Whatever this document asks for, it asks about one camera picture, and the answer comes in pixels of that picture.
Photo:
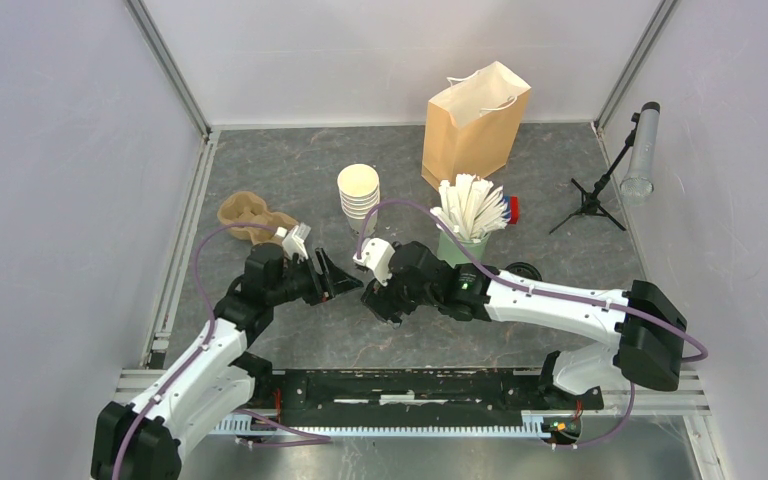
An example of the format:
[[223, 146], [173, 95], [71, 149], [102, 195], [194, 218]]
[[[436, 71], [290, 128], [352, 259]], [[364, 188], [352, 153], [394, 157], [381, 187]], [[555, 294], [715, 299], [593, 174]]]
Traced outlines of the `stack of white paper cups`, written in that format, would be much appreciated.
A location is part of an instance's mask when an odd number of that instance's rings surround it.
[[371, 209], [380, 202], [380, 179], [369, 165], [356, 163], [343, 168], [337, 177], [340, 204], [353, 232], [371, 236], [377, 223], [377, 214], [367, 218]]

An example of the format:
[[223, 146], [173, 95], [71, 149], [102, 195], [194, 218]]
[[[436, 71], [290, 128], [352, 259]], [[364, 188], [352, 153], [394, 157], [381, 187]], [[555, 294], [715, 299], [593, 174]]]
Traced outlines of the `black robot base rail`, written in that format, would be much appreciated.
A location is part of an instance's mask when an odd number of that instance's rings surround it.
[[522, 413], [600, 410], [602, 391], [573, 395], [533, 369], [287, 369], [245, 403], [294, 427], [513, 427]]

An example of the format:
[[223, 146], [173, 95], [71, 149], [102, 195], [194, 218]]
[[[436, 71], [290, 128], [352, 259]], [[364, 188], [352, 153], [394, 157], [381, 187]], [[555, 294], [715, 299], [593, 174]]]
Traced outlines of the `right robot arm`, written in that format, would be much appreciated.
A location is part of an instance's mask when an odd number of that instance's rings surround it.
[[679, 386], [687, 322], [656, 285], [587, 290], [545, 283], [471, 263], [452, 266], [419, 242], [364, 242], [354, 263], [373, 274], [363, 304], [398, 325], [420, 306], [457, 321], [538, 325], [590, 339], [548, 355], [537, 382], [540, 400], [562, 408], [597, 386], [631, 382], [672, 392]]

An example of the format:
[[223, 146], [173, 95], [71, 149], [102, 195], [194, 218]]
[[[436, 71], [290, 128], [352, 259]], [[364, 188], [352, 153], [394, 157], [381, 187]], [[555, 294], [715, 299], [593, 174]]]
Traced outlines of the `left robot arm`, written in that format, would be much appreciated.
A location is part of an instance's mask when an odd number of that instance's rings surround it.
[[178, 478], [188, 454], [232, 410], [272, 399], [271, 363], [247, 350], [275, 308], [319, 305], [362, 285], [321, 248], [303, 259], [272, 243], [253, 247], [185, 353], [129, 403], [112, 401], [99, 413], [91, 478]]

